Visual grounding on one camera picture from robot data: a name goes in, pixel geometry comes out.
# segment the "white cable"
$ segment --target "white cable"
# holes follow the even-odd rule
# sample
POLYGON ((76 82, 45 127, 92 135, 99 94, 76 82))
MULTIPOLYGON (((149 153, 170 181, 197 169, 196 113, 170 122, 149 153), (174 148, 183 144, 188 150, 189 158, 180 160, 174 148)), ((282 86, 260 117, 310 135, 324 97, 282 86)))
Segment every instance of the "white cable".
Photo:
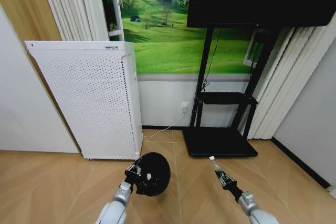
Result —
POLYGON ((178 123, 178 122, 184 117, 185 114, 186 114, 186 113, 183 113, 183 114, 181 115, 181 117, 180 117, 175 123, 173 123, 172 125, 170 125, 169 127, 165 128, 165 129, 163 129, 163 130, 160 130, 160 131, 156 132, 154 135, 152 135, 152 136, 144 136, 144 135, 142 134, 142 136, 143 136, 143 137, 146 137, 146 138, 152 138, 153 136, 159 134, 160 132, 163 132, 163 131, 165 131, 165 130, 168 130, 170 127, 172 127, 172 126, 174 126, 176 123, 178 123))

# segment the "perforated panel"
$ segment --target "perforated panel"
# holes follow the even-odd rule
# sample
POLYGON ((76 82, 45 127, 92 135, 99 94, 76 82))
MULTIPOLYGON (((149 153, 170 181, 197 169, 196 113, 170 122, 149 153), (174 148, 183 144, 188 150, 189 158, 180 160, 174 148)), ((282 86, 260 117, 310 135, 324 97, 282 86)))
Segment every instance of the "perforated panel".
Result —
POLYGON ((35 50, 84 157, 136 157, 123 50, 35 50))

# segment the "white air purifier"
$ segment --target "white air purifier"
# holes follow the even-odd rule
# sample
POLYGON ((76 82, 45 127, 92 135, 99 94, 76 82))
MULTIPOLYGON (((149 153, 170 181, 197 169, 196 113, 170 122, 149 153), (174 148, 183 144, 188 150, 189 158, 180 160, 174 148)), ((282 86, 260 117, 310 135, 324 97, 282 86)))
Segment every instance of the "white air purifier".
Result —
POLYGON ((84 158, 138 159, 142 129, 134 44, 26 41, 84 158))

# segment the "wall outlet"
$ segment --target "wall outlet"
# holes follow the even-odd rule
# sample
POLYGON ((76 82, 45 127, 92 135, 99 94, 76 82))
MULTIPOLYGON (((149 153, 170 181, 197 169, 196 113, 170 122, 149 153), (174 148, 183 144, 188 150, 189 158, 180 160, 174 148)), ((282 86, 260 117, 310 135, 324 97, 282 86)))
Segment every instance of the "wall outlet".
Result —
POLYGON ((189 106, 189 103, 188 103, 188 102, 182 102, 182 103, 181 103, 181 108, 182 108, 182 113, 183 113, 183 114, 187 113, 187 111, 188 111, 188 106, 189 106))

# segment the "black metal stand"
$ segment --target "black metal stand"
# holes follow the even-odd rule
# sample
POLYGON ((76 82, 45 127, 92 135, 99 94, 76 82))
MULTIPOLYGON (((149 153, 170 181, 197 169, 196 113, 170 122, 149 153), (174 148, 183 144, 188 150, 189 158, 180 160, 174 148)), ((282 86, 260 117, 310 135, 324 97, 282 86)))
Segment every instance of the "black metal stand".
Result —
POLYGON ((253 71, 248 86, 243 93, 238 92, 202 92, 204 74, 208 61, 213 27, 208 27, 204 41, 202 61, 199 68, 194 105, 190 120, 190 126, 183 131, 185 143, 191 156, 217 156, 217 157, 250 157, 258 153, 247 141, 247 135, 252 123, 257 101, 252 94, 256 88, 259 78, 264 70, 268 57, 280 33, 280 28, 270 30, 267 39, 264 41, 264 48, 259 57, 258 63, 253 71), (200 127, 203 103, 205 104, 238 104, 238 109, 230 127, 200 127), (243 118, 247 106, 250 110, 247 116, 243 135, 238 127, 243 118))

